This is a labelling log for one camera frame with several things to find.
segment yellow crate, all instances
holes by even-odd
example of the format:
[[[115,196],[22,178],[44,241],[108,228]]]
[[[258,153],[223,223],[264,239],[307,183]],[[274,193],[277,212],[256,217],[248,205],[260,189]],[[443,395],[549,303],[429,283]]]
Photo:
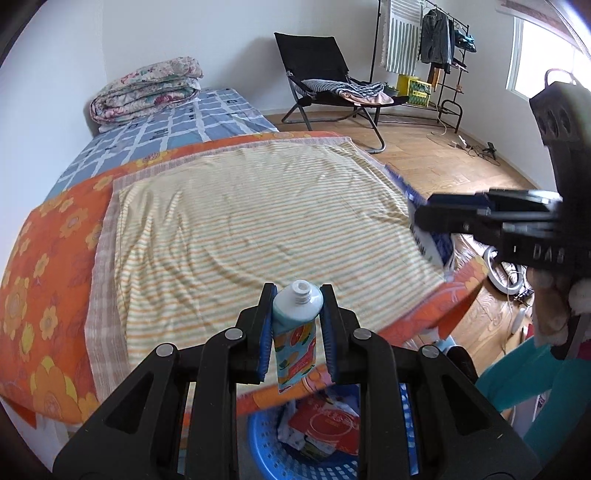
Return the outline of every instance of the yellow crate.
[[[432,85],[421,80],[410,79],[408,82],[408,102],[410,105],[429,106]]]
[[[396,83],[396,90],[398,90],[398,95],[408,95],[408,84],[411,80],[418,80],[418,77],[412,77],[410,75],[398,75],[398,81]]]

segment hanging towel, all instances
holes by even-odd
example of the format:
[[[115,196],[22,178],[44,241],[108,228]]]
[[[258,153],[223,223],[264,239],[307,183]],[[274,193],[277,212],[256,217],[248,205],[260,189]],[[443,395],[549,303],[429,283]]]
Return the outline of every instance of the hanging towel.
[[[387,71],[414,75],[420,44],[423,0],[384,0],[384,43],[380,65]]]

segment blue checkered bedsheet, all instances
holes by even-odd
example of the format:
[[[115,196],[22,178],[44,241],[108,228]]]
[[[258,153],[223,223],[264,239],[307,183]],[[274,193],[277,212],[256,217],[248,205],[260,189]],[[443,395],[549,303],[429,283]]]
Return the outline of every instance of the blue checkered bedsheet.
[[[204,91],[196,100],[97,135],[58,179],[47,199],[127,162],[208,140],[277,132],[236,90]]]

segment window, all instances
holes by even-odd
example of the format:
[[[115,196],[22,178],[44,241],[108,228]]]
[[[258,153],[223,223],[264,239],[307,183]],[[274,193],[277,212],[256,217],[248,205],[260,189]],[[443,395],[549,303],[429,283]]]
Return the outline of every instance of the window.
[[[515,19],[513,57],[507,89],[531,98],[544,89],[544,75],[550,69],[571,72],[591,90],[591,61],[575,46],[531,22]],[[548,81],[570,82],[562,72],[550,74]]]

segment screw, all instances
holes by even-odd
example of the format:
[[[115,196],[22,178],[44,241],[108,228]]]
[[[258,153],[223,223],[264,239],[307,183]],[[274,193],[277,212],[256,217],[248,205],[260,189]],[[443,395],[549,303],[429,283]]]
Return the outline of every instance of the screw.
[[[367,328],[356,328],[353,331],[353,336],[357,340],[368,340],[371,337],[371,331]]]
[[[433,345],[426,345],[421,348],[421,353],[427,358],[437,358],[439,356],[439,348]]]
[[[170,343],[163,343],[156,347],[156,355],[158,356],[169,356],[174,352],[174,347]]]
[[[230,328],[224,334],[228,340],[240,340],[242,338],[242,330],[240,328]]]

